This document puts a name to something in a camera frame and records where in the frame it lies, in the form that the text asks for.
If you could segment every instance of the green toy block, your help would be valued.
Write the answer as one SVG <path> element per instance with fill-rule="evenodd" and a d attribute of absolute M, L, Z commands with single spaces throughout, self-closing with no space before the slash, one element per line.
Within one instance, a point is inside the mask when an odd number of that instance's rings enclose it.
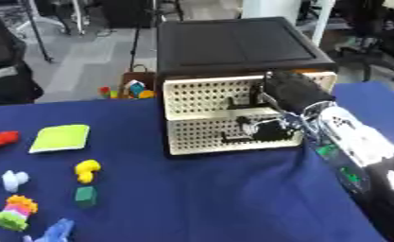
<path fill-rule="evenodd" d="M 0 227 L 11 231 L 21 232 L 27 228 L 27 223 L 11 212 L 0 212 Z"/>
<path fill-rule="evenodd" d="M 75 201 L 82 208 L 96 205 L 96 190 L 93 186 L 79 187 L 76 191 Z"/>

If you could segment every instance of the blue tablecloth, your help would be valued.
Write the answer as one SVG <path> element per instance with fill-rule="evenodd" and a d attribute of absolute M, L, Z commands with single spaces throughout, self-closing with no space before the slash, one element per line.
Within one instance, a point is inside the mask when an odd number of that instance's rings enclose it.
<path fill-rule="evenodd" d="M 394 95 L 380 83 L 341 84 L 342 106 L 394 140 Z M 32 236 L 61 217 L 76 222 L 77 242 L 383 241 L 306 147 L 168 161 L 155 100 L 65 102 L 0 107 L 0 131 L 22 133 L 0 148 L 0 176 L 27 172 L 21 194 L 39 203 Z M 29 155 L 39 129 L 88 124 L 83 150 Z M 97 159 L 97 205 L 80 209 L 74 166 Z M 0 210 L 9 194 L 0 179 Z M 0 241 L 21 233 L 0 228 Z"/>

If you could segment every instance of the robotic hand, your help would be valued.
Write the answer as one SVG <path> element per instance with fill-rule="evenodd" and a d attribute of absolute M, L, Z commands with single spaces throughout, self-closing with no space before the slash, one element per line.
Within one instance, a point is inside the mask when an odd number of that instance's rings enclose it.
<path fill-rule="evenodd" d="M 33 241 L 30 236 L 25 236 L 24 242 L 68 242 L 67 237 L 74 225 L 74 221 L 62 218 L 56 224 L 49 227 L 41 238 Z"/>
<path fill-rule="evenodd" d="M 378 130 L 339 107 L 334 96 L 305 75 L 276 72 L 267 76 L 260 90 L 258 100 L 281 118 L 250 123 L 240 117 L 237 122 L 246 135 L 268 141 L 267 129 L 273 123 L 283 130 L 300 130 L 347 191 L 394 208 L 394 145 Z"/>

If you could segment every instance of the black lid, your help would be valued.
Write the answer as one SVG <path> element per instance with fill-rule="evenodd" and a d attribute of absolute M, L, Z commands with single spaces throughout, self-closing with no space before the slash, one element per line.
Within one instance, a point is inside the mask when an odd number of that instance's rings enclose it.
<path fill-rule="evenodd" d="M 282 17 L 165 22 L 160 26 L 161 75 L 306 68 L 334 70 L 336 65 Z"/>

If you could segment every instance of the white pegboard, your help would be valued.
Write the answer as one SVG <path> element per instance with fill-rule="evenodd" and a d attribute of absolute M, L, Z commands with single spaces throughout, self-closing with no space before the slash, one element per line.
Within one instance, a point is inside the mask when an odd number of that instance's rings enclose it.
<path fill-rule="evenodd" d="M 336 74 L 332 72 L 305 75 L 328 92 L 336 82 Z M 233 97 L 235 104 L 248 104 L 249 88 L 263 79 L 264 76 L 260 75 L 167 80 L 163 91 L 170 153 L 187 155 L 298 146 L 302 141 L 302 134 L 298 131 L 290 139 L 275 142 L 249 141 L 231 144 L 222 141 L 222 132 L 231 139 L 246 137 L 236 123 L 239 116 L 245 116 L 252 121 L 279 116 L 269 108 L 227 110 L 228 97 Z"/>
<path fill-rule="evenodd" d="M 167 122 L 168 141 L 172 155 L 185 155 L 197 153 L 212 153 L 230 150 L 246 150 L 274 147 L 295 147 L 302 140 L 300 132 L 295 132 L 288 140 L 275 142 L 238 142 L 227 144 L 222 142 L 221 133 L 225 132 L 228 138 L 245 138 L 236 123 L 236 117 L 245 116 L 251 121 L 261 121 L 275 118 L 278 115 L 266 108 L 237 110 L 227 116 L 216 116 L 209 119 L 188 119 Z"/>
<path fill-rule="evenodd" d="M 336 83 L 333 72 L 305 75 L 328 92 Z M 228 112 L 228 97 L 232 97 L 235 104 L 248 104 L 249 88 L 263 78 L 263 75 L 258 75 L 167 80 L 163 84 L 165 116 L 173 121 L 212 118 L 214 112 L 225 115 Z"/>

